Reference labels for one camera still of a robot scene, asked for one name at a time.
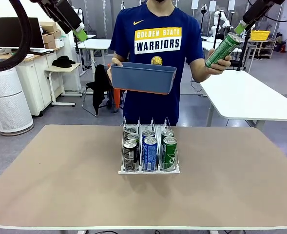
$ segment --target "stack of boxes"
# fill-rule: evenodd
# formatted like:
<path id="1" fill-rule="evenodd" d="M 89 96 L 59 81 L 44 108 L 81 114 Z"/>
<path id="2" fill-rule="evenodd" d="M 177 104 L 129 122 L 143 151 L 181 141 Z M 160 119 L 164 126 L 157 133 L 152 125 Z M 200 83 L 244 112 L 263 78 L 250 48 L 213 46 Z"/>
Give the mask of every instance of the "stack of boxes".
<path id="1" fill-rule="evenodd" d="M 64 46 L 61 31 L 57 29 L 55 22 L 40 22 L 40 26 L 47 34 L 42 35 L 46 49 L 56 49 Z"/>

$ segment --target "can rack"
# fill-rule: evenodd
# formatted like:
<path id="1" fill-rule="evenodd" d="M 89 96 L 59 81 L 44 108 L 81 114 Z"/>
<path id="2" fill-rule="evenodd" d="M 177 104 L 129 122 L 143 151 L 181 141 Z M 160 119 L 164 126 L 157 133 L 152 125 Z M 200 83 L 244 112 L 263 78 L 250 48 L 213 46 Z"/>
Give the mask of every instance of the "can rack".
<path id="1" fill-rule="evenodd" d="M 139 140 L 139 150 L 140 150 L 140 157 L 139 157 L 139 167 L 138 170 L 136 171 L 126 171 L 125 170 L 125 166 L 124 166 L 124 138 L 125 138 L 125 132 L 123 131 L 123 136 L 122 136 L 122 154 L 121 154 L 121 166 L 120 166 L 120 171 L 118 171 L 119 174 L 179 174 L 180 173 L 180 166 L 179 166 L 179 153 L 178 153 L 178 149 L 176 150 L 175 153 L 175 160 L 174 160 L 174 164 L 173 164 L 173 169 L 170 171 L 165 171 L 161 169 L 161 158 L 160 158 L 160 150 L 161 150 L 161 135 L 162 135 L 162 131 L 169 129 L 171 130 L 171 126 L 169 124 L 168 119 L 166 119 L 164 121 L 164 124 L 160 124 L 160 125 L 156 125 L 154 124 L 154 120 L 151 120 L 151 124 L 147 124 L 147 125 L 143 125 L 140 124 L 140 119 L 138 120 L 138 124 L 127 124 L 126 120 L 124 119 L 124 124 L 123 124 L 124 129 L 126 127 L 135 127 L 137 130 L 137 133 L 139 133 L 140 136 L 140 140 Z M 153 130 L 155 131 L 155 137 L 157 140 L 157 159 L 156 159 L 156 164 L 157 164 L 157 169 L 155 171 L 145 171 L 142 169 L 142 161 L 141 161 L 141 157 L 142 157 L 142 132 L 144 130 Z"/>

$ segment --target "caster wheel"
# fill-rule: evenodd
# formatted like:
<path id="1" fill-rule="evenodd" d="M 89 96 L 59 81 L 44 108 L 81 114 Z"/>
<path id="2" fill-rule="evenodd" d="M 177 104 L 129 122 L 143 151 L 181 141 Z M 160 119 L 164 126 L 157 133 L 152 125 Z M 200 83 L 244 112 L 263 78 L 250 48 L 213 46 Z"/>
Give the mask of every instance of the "caster wheel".
<path id="1" fill-rule="evenodd" d="M 110 109 L 112 107 L 112 102 L 110 100 L 106 101 L 107 108 Z"/>

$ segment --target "hand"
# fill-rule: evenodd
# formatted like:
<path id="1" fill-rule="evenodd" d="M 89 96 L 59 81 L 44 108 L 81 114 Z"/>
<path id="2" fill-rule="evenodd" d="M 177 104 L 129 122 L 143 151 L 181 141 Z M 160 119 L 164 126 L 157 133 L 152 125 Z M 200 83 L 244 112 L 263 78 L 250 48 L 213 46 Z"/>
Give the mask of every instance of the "hand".
<path id="1" fill-rule="evenodd" d="M 118 67 L 122 67 L 123 64 L 121 63 L 121 61 L 119 61 L 117 58 L 112 58 L 112 64 L 116 64 Z M 109 76 L 109 79 L 112 82 L 112 71 L 111 71 L 111 67 L 109 67 L 107 74 Z"/>
<path id="2" fill-rule="evenodd" d="M 215 51 L 215 49 L 211 49 L 208 53 L 208 56 L 210 56 L 214 51 Z M 231 65 L 230 59 L 231 59 L 231 56 L 226 56 L 224 60 L 220 59 L 218 61 L 218 64 L 216 64 L 216 63 L 212 64 L 211 68 L 205 67 L 207 74 L 219 75 L 219 74 L 223 73 L 223 71 L 226 70 L 227 67 L 230 67 L 230 65 Z"/>

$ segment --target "yellow bin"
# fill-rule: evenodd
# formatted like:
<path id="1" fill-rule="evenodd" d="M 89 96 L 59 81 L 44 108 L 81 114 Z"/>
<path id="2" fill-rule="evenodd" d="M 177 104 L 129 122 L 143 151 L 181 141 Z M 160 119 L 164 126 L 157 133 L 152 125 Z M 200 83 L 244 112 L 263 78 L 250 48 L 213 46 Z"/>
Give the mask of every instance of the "yellow bin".
<path id="1" fill-rule="evenodd" d="M 251 40 L 267 40 L 270 31 L 251 31 L 250 39 Z"/>

